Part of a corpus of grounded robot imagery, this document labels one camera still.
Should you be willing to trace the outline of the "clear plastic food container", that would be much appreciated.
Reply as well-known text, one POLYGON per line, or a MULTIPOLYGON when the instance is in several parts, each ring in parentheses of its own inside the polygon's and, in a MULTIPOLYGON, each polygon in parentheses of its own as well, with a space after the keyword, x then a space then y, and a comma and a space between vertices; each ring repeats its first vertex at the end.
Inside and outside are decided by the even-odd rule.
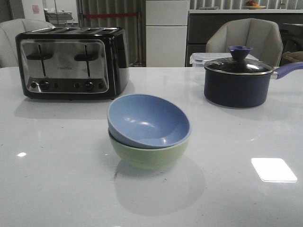
POLYGON ((231 58, 230 53, 221 53, 221 52, 196 52, 192 53, 189 57, 188 66, 191 67, 203 67, 206 61, 211 61, 219 58, 231 58))

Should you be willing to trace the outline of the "grey chair left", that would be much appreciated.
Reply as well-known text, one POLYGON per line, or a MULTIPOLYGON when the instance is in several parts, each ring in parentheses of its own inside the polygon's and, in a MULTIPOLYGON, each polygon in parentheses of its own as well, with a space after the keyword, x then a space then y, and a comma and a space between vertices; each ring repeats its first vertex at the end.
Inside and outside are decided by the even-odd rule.
POLYGON ((20 33, 53 27, 46 21, 32 19, 14 19, 0 24, 0 67, 18 66, 16 36, 20 33))

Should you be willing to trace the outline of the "black and steel toaster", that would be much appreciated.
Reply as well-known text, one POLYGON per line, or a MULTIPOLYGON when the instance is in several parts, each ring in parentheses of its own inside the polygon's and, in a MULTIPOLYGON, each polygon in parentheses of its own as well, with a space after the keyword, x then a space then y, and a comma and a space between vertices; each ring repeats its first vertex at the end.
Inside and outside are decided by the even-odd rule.
POLYGON ((121 27, 52 27, 16 36, 23 93, 35 99, 113 99, 129 80, 121 27))

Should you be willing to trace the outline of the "grey chair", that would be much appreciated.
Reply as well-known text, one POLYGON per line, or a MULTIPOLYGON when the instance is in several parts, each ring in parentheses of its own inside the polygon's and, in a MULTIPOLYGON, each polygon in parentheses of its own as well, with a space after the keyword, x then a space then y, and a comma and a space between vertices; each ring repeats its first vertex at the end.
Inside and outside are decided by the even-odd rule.
POLYGON ((0 24, 0 67, 18 66, 16 36, 20 33, 53 27, 46 21, 32 19, 14 19, 0 24))
POLYGON ((252 47, 252 56, 274 67, 279 65, 283 52, 278 24, 256 18, 223 24, 206 43, 206 52, 229 52, 232 45, 252 47))

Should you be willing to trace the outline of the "brown cushion at right edge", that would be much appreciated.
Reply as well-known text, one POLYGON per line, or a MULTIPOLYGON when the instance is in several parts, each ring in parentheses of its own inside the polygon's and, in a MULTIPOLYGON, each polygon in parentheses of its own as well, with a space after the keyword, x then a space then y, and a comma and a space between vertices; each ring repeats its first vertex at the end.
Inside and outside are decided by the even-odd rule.
POLYGON ((285 52, 282 55, 282 59, 284 64, 301 62, 303 61, 303 51, 285 52))

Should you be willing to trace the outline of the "fruit plate on counter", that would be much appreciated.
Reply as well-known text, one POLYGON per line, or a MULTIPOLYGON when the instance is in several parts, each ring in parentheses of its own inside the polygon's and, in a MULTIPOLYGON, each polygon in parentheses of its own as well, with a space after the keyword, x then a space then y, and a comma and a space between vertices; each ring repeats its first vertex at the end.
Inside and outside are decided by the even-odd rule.
POLYGON ((244 4, 244 8, 246 9, 264 9, 266 6, 262 6, 257 3, 255 0, 248 0, 244 4))

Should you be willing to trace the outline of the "blue bowl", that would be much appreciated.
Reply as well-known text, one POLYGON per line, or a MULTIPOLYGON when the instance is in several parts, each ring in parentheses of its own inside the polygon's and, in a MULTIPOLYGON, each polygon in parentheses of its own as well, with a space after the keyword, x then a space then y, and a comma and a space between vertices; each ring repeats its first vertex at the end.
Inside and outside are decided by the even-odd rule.
POLYGON ((175 104, 147 94, 117 98, 107 109, 108 129, 119 142, 135 148, 165 148, 186 140, 188 117, 175 104))

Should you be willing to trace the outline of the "dark kitchen counter cabinet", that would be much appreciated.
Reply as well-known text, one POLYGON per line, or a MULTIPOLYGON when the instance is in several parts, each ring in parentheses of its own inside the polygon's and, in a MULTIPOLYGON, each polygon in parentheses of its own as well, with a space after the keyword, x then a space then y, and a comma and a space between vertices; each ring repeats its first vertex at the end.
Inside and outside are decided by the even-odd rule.
POLYGON ((226 22, 245 18, 257 18, 276 22, 279 25, 283 52, 303 50, 302 9, 231 9, 190 10, 187 24, 187 47, 185 65, 194 52, 205 52, 206 43, 226 22))

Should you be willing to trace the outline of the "green bowl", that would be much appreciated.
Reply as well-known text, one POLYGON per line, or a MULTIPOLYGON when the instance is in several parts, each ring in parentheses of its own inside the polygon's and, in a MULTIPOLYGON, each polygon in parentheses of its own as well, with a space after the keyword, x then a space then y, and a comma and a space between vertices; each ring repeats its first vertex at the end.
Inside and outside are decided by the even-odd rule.
POLYGON ((141 169, 158 169, 171 166, 185 153, 189 138, 183 142, 166 148, 135 148, 117 141, 108 132, 112 147, 117 155, 125 162, 141 169))

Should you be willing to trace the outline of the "dark blue saucepan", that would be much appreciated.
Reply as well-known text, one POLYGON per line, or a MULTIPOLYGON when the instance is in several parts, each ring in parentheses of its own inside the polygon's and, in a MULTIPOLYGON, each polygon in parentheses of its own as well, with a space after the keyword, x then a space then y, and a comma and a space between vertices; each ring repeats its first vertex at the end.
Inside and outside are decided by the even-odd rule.
POLYGON ((272 76, 280 79, 294 70, 303 68, 302 62, 289 63, 274 69, 268 64, 249 63, 248 69, 232 65, 231 69, 205 64, 205 97, 219 105, 249 108, 263 104, 272 76))

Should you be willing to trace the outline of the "glass pot lid blue knob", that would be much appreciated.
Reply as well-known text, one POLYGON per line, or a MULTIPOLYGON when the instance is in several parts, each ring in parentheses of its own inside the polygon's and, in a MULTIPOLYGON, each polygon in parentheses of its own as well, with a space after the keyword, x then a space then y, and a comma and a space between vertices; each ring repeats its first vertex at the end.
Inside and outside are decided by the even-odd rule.
POLYGON ((264 75, 273 71, 270 64, 247 58, 252 47, 232 45, 228 47, 231 57, 207 61, 206 70, 232 75, 264 75))

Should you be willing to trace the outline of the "grey chair right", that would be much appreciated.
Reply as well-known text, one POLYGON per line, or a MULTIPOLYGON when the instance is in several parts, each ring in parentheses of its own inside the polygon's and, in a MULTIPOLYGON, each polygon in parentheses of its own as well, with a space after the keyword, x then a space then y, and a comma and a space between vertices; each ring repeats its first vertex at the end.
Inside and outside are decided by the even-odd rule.
POLYGON ((278 24, 256 18, 223 24, 206 43, 206 52, 229 52, 232 45, 252 47, 252 56, 274 67, 279 65, 283 52, 278 24))

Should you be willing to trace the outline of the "white refrigerator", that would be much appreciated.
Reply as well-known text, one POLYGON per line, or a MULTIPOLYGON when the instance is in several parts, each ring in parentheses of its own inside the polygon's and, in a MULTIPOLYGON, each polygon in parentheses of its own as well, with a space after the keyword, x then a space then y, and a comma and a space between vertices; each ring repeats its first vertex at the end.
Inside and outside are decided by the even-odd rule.
POLYGON ((146 66, 184 67, 188 0, 146 1, 146 66))

